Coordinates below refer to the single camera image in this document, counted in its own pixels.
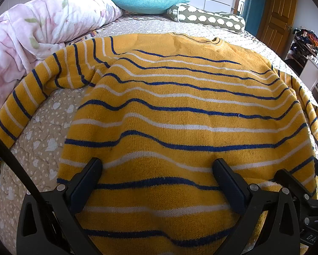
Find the floral blanket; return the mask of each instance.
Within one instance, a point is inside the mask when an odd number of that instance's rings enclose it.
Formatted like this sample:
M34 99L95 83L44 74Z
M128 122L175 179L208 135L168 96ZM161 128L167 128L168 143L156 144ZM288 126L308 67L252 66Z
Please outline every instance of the floral blanket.
M18 79L70 41L116 20L111 0L32 0L0 16L0 108Z

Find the silver screw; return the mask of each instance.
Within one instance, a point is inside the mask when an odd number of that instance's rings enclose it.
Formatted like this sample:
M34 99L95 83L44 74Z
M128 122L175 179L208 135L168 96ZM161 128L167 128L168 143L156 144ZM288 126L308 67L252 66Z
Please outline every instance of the silver screw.
M61 191L63 191L64 189L66 189L66 186L65 186L64 184L59 184L59 185L56 187L56 189L57 189L59 192L61 192Z
M251 184L251 185L250 185L250 189L251 189L252 191L258 191L259 187L258 187L258 185L256 185L256 184Z
M289 194L289 193L290 193L290 191L289 191L288 188L283 188L283 189L282 189L282 192L283 192L284 194Z

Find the door panel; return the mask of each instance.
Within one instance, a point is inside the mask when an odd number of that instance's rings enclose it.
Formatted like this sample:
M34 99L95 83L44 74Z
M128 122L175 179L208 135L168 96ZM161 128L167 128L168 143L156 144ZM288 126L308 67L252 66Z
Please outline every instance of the door panel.
M260 40L281 55L294 23L297 0L271 0Z

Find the yellow striped sweater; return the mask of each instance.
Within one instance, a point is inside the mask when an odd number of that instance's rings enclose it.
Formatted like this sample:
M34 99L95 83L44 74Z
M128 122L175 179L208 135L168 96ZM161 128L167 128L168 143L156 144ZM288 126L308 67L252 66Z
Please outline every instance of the yellow striped sweater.
M213 254L238 220L211 166L248 183L286 168L313 192L318 108L256 52L179 34L97 38L58 51L0 111L8 147L57 88L89 85L71 123L58 182L92 158L103 175L77 218L103 254Z

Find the wooden door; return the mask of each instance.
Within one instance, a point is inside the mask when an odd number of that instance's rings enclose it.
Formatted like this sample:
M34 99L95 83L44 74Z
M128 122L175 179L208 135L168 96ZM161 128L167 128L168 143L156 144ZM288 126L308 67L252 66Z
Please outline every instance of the wooden door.
M258 39L279 56L292 30L297 0L271 0L263 33Z

